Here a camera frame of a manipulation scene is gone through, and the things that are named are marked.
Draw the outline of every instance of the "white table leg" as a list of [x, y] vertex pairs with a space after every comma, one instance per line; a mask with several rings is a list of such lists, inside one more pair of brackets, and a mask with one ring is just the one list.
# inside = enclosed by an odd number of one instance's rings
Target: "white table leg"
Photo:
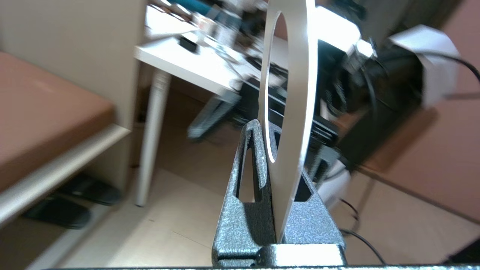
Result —
[[140, 175], [135, 203], [140, 207], [146, 204], [148, 190], [150, 189], [169, 88], [170, 74], [162, 70], [155, 70], [150, 90], [150, 100], [148, 101], [142, 154], [140, 156]]

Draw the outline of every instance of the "shelf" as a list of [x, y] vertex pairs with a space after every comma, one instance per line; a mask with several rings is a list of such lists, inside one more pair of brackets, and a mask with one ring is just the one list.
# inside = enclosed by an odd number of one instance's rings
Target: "shelf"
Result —
[[92, 216], [85, 227], [80, 230], [66, 230], [25, 270], [42, 270], [56, 267], [56, 265], [102, 221], [111, 209], [112, 207], [98, 204], [90, 207], [89, 210]]
[[1, 192], [0, 227], [58, 187], [128, 133], [130, 133], [128, 129], [112, 124]]

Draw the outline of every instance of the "white cup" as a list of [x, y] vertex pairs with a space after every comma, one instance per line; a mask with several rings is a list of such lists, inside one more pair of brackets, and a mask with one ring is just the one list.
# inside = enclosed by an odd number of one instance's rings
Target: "white cup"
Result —
[[206, 36], [211, 36], [215, 30], [216, 22], [207, 17], [198, 18], [198, 42], [202, 43], [205, 40]]

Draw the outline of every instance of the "black cable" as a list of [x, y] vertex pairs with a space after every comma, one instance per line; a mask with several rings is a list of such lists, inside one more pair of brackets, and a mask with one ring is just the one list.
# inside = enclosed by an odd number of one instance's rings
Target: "black cable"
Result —
[[358, 229], [360, 228], [360, 213], [358, 212], [358, 210], [353, 206], [351, 205], [349, 202], [347, 202], [346, 200], [344, 199], [340, 199], [340, 201], [344, 204], [346, 204], [348, 207], [350, 207], [354, 214], [352, 215], [352, 217], [355, 219], [355, 223], [353, 224], [352, 228], [350, 229], [350, 231], [352, 232], [357, 232]]
[[[450, 56], [450, 55], [447, 55], [447, 54], [443, 54], [443, 53], [440, 53], [440, 52], [435, 52], [435, 51], [413, 51], [413, 53], [423, 55], [423, 56], [436, 56], [436, 57], [441, 57], [441, 58], [445, 58], [445, 59], [448, 59], [448, 60], [458, 62], [458, 63], [466, 66], [468, 69], [470, 69], [470, 71], [475, 75], [475, 77], [477, 78], [477, 80], [480, 84], [480, 72], [478, 71], [478, 69], [474, 65], [472, 65], [471, 63], [469, 63], [468, 61], [466, 61], [464, 59], [457, 58], [457, 57], [454, 57], [454, 56]], [[387, 57], [386, 59], [382, 59], [382, 61], [386, 62], [386, 61], [396, 60], [396, 59], [399, 59], [399, 58], [405, 58], [405, 57], [410, 57], [410, 56], [411, 55], [397, 54], [397, 55]], [[448, 95], [447, 98], [449, 98], [449, 99], [478, 99], [478, 98], [480, 98], [480, 96], [477, 93], [465, 93], [465, 94]]]
[[365, 77], [365, 82], [367, 83], [367, 88], [370, 95], [370, 103], [372, 104], [372, 123], [373, 123], [373, 132], [375, 132], [377, 128], [377, 121], [378, 121], [378, 109], [377, 109], [377, 98], [375, 96], [375, 89], [373, 88], [372, 81], [370, 76], [368, 76], [367, 71], [365, 68], [362, 68], [363, 77]]
[[353, 232], [351, 230], [345, 230], [345, 229], [339, 229], [340, 232], [342, 234], [349, 234], [349, 235], [352, 235], [358, 239], [360, 239], [363, 243], [365, 243], [372, 251], [373, 253], [375, 253], [375, 255], [377, 256], [378, 260], [386, 265], [387, 263], [385, 262], [384, 258], [382, 257], [382, 255], [380, 255], [380, 253], [370, 244], [370, 242], [367, 241], [367, 239], [363, 238], [360, 234], [356, 233], [356, 232]]

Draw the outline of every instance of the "beige floor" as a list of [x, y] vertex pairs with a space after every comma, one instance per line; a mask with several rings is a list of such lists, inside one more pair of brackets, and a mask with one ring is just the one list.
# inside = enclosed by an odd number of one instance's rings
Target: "beige floor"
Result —
[[[180, 101], [185, 107], [170, 106]], [[189, 142], [186, 127], [198, 108], [172, 93], [147, 207], [129, 196], [62, 267], [211, 266], [238, 132], [223, 127], [202, 143]], [[243, 186], [240, 195], [248, 200], [251, 189]], [[345, 199], [361, 211], [359, 233], [388, 263], [438, 263], [480, 235], [480, 226], [362, 174], [353, 175]], [[339, 227], [353, 224], [343, 205], [332, 216]], [[378, 263], [357, 239], [346, 242], [350, 264]]]

